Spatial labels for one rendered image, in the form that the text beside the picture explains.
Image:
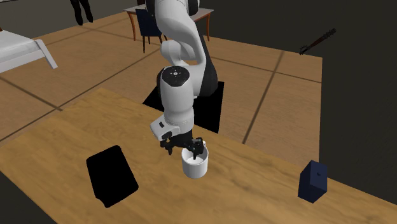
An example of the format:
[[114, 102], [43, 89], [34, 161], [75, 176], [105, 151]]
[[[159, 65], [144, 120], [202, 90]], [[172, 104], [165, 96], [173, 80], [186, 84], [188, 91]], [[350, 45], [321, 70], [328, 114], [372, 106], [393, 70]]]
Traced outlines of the black robot stand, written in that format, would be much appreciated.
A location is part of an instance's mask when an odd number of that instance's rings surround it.
[[[194, 100], [195, 125], [214, 133], [219, 132], [223, 90], [224, 83], [219, 81], [218, 88], [210, 97], [197, 97]], [[149, 96], [143, 101], [143, 104], [159, 111], [164, 110], [157, 87], [151, 91]]]

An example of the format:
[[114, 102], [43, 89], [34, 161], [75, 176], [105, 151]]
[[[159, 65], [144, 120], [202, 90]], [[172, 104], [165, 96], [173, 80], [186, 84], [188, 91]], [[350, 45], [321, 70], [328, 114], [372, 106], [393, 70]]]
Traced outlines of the white bed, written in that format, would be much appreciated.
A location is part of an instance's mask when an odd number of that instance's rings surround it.
[[0, 31], [0, 73], [42, 58], [52, 69], [58, 68], [41, 39], [33, 40], [6, 30]]

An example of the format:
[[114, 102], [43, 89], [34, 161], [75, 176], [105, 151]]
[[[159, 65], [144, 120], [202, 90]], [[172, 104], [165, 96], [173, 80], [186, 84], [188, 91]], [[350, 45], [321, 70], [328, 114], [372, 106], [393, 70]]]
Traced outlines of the white mug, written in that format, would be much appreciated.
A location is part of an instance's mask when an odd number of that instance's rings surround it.
[[209, 152], [206, 142], [203, 142], [204, 151], [193, 158], [193, 152], [186, 148], [181, 151], [182, 167], [184, 174], [192, 179], [199, 179], [207, 172]]

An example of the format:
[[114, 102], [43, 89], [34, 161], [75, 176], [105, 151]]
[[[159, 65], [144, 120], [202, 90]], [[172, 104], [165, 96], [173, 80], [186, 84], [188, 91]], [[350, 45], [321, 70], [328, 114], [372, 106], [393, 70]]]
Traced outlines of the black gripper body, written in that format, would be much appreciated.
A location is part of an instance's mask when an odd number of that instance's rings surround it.
[[192, 142], [192, 139], [193, 139], [193, 134], [192, 134], [192, 130], [190, 130], [184, 134], [172, 136], [169, 139], [169, 142], [173, 146], [186, 146], [187, 144], [190, 144]]

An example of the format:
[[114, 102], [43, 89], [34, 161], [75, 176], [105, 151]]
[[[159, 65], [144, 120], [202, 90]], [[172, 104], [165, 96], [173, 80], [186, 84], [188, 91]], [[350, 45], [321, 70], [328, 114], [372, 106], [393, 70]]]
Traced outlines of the black tablet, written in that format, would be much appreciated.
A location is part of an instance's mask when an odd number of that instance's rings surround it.
[[86, 159], [88, 175], [96, 199], [109, 208], [139, 189], [138, 182], [118, 145]]

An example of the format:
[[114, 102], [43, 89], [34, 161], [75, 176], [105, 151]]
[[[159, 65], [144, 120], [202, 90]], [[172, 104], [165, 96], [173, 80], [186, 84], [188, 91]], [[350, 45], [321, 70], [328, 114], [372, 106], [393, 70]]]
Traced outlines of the wooden table with white top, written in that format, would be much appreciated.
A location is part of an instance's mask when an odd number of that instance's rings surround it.
[[[146, 8], [146, 5], [145, 4], [141, 4], [141, 5], [133, 6], [133, 7], [130, 7], [130, 8], [127, 8], [127, 9], [123, 10], [129, 16], [130, 23], [131, 23], [131, 26], [132, 26], [133, 40], [134, 41], [136, 40], [136, 27], [135, 27], [133, 15], [136, 14], [136, 9], [145, 9], [145, 8]], [[210, 21], [210, 16], [211, 16], [212, 12], [213, 12], [212, 9], [199, 8], [198, 12], [195, 15], [191, 16], [191, 18], [192, 18], [192, 20], [194, 22], [197, 22], [197, 21], [199, 21], [199, 20], [201, 20], [203, 18], [207, 19], [207, 22], [206, 22], [206, 36], [207, 36], [207, 40], [208, 41], [210, 40], [210, 37], [209, 37], [209, 21]]]

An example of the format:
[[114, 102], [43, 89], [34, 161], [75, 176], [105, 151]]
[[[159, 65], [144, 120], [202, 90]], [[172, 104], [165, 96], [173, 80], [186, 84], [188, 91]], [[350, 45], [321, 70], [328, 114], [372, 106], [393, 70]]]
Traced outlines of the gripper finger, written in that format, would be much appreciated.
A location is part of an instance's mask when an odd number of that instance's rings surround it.
[[185, 144], [185, 148], [193, 153], [193, 159], [195, 160], [198, 155], [204, 152], [203, 139], [201, 137], [191, 139], [191, 141]]
[[163, 140], [160, 142], [160, 147], [168, 151], [168, 155], [172, 155], [174, 143], [171, 140]]

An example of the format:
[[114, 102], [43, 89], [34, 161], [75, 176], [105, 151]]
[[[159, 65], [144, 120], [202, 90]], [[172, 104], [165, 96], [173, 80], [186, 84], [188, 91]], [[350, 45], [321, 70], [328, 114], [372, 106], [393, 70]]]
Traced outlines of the spiked wooden bat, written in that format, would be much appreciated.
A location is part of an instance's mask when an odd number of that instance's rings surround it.
[[305, 52], [309, 51], [311, 48], [315, 47], [316, 45], [320, 44], [322, 41], [328, 39], [329, 37], [331, 37], [332, 35], [334, 35], [336, 33], [336, 28], [333, 28], [331, 30], [329, 30], [328, 32], [326, 32], [325, 34], [323, 34], [320, 38], [318, 38], [317, 40], [315, 40], [313, 43], [311, 43], [310, 45], [304, 45], [300, 48], [299, 54], [303, 55]]

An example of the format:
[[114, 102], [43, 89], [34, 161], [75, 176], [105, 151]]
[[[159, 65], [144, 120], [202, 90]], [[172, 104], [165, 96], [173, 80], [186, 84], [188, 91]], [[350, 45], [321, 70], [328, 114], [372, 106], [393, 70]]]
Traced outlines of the dark blue box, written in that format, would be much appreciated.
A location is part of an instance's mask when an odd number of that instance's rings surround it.
[[311, 160], [300, 173], [298, 197], [315, 203], [327, 192], [327, 166]]

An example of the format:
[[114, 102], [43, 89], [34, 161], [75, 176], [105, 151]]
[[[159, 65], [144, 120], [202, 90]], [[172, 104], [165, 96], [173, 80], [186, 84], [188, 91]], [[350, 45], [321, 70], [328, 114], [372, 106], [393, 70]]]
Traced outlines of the dark blue chair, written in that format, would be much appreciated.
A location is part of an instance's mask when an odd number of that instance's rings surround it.
[[136, 9], [136, 15], [139, 30], [143, 38], [143, 52], [146, 50], [146, 39], [148, 39], [148, 43], [151, 44], [150, 37], [158, 37], [159, 41], [162, 43], [162, 32], [158, 28], [154, 16], [149, 14], [145, 9]]

